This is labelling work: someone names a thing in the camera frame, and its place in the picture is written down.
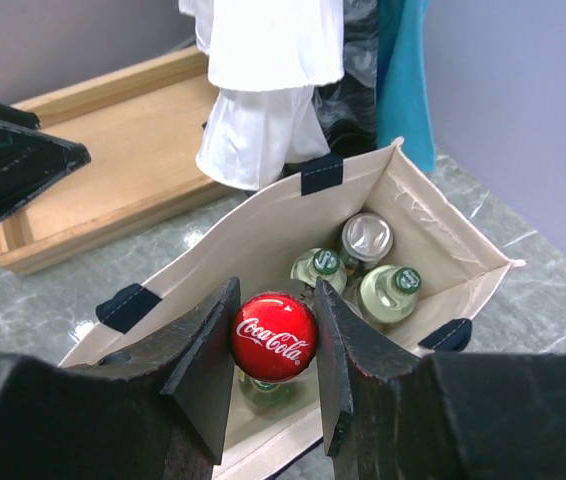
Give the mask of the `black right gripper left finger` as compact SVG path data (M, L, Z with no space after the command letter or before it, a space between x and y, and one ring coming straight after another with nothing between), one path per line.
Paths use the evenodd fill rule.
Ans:
M208 479L220 464L234 362L231 278L93 365L0 353L0 479Z

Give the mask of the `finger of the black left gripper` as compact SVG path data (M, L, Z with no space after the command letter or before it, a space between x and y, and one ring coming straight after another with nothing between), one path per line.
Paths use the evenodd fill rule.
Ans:
M86 146L39 127L36 114L0 103L0 222L91 161Z

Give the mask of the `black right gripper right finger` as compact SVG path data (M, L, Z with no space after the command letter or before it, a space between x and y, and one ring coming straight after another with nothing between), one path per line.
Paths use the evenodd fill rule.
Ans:
M315 290L324 448L338 479L566 479L566 354L417 357Z

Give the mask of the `Coca-Cola glass bottle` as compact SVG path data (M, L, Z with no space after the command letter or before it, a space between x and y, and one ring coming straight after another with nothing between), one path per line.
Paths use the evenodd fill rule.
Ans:
M288 403L318 345L314 315L303 299L264 291L247 300L230 331L230 349L247 402L257 408Z

